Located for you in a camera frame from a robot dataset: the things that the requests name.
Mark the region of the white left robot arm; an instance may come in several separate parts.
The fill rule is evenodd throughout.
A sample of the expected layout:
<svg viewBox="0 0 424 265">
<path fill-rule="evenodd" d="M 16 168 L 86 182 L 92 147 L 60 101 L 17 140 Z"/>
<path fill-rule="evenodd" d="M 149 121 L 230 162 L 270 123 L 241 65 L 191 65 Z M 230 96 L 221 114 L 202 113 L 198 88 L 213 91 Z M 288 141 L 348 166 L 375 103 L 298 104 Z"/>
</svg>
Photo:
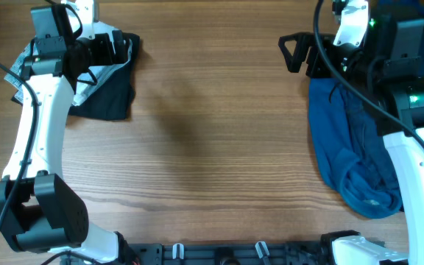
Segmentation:
<svg viewBox="0 0 424 265">
<path fill-rule="evenodd" d="M 48 252 L 89 264 L 137 264 L 124 237 L 90 222 L 63 179 L 68 111 L 82 75 L 127 61 L 129 38 L 98 34 L 95 1 L 49 2 L 31 11 L 36 35 L 14 77 L 23 87 L 15 146 L 0 179 L 0 237 L 16 252 Z"/>
</svg>

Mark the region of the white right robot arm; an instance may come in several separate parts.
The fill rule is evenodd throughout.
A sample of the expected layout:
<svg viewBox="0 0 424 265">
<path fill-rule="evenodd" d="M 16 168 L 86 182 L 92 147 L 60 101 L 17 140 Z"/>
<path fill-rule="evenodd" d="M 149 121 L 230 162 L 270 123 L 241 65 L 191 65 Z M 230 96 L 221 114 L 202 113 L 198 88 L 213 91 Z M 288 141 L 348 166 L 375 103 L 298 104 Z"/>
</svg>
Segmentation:
<svg viewBox="0 0 424 265">
<path fill-rule="evenodd" d="M 278 41 L 287 69 L 306 64 L 310 128 L 323 180 L 356 213 L 404 212 L 409 251 L 354 232 L 323 237 L 326 264 L 424 264 L 424 17 L 415 7 L 347 5 L 334 35 Z"/>
</svg>

